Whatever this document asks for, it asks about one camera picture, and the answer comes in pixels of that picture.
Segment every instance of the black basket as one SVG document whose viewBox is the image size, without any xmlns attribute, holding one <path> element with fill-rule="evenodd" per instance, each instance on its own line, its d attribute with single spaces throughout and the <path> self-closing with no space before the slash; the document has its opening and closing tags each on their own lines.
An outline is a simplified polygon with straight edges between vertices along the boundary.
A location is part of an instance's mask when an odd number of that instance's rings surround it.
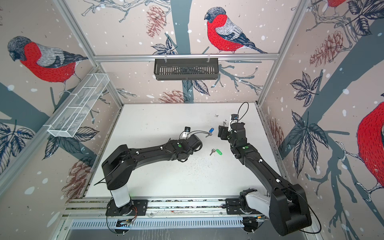
<svg viewBox="0 0 384 240">
<path fill-rule="evenodd" d="M 179 58 L 155 60 L 154 74 L 162 80 L 216 80 L 218 78 L 218 59 Z"/>
</svg>

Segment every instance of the white tabletop surface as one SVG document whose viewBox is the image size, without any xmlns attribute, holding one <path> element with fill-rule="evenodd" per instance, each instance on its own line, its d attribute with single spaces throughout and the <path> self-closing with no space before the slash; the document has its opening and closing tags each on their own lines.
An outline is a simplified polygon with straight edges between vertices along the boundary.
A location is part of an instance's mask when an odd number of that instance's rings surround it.
<svg viewBox="0 0 384 240">
<path fill-rule="evenodd" d="M 237 113 L 240 103 L 194 103 L 194 104 L 127 104 L 113 130 L 86 197 L 110 197 L 106 184 L 96 182 L 104 177 L 101 164 L 119 146 L 145 148 L 178 139 L 185 126 L 191 131 L 209 131 L 213 135 L 197 134 L 203 142 L 200 151 L 193 153 L 188 161 L 161 161 L 148 164 L 132 171 L 128 181 L 132 197 L 185 197 L 185 196 L 230 196 L 239 195 L 242 190 L 255 188 L 266 194 L 259 179 L 239 160 L 235 159 L 228 141 L 217 137 L 218 126 L 230 115 Z M 247 109 L 246 104 L 240 115 Z M 271 147 L 265 135 L 257 109 L 249 104 L 248 113 L 241 122 L 245 123 L 248 142 L 255 146 L 263 159 L 280 173 Z M 223 155 L 211 150 L 219 149 Z"/>
</svg>

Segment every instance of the white wire basket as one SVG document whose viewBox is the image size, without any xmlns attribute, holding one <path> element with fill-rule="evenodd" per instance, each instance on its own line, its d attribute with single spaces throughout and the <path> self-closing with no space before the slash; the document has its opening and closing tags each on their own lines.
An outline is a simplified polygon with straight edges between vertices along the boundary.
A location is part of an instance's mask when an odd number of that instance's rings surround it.
<svg viewBox="0 0 384 240">
<path fill-rule="evenodd" d="M 107 74 L 88 75 L 84 86 L 49 127 L 48 132 L 54 137 L 73 137 L 89 111 L 109 83 Z"/>
</svg>

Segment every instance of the black metal shelf basket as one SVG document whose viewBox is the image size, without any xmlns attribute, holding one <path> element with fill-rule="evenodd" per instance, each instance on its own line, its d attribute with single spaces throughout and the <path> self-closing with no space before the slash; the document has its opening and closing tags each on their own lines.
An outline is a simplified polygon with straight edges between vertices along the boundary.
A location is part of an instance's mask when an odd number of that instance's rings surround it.
<svg viewBox="0 0 384 240">
<path fill-rule="evenodd" d="M 156 59 L 154 74 L 163 80 L 216 80 L 218 78 L 218 59 L 179 58 Z"/>
</svg>

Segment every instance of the bird head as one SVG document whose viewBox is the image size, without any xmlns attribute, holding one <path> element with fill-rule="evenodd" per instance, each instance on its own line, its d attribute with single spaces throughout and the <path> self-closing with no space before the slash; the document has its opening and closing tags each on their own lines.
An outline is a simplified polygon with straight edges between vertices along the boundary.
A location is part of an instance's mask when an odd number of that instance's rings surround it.
<svg viewBox="0 0 384 240">
<path fill-rule="evenodd" d="M 8 51 L 13 61 L 20 59 L 21 61 L 26 61 L 24 54 L 24 47 L 32 41 L 29 38 L 24 36 L 17 36 L 8 43 Z"/>
<path fill-rule="evenodd" d="M 204 20 L 208 20 L 209 23 L 212 23 L 214 19 L 219 15 L 225 15 L 226 12 L 222 7 L 213 7 L 207 11 L 207 14 L 204 17 Z"/>
</svg>

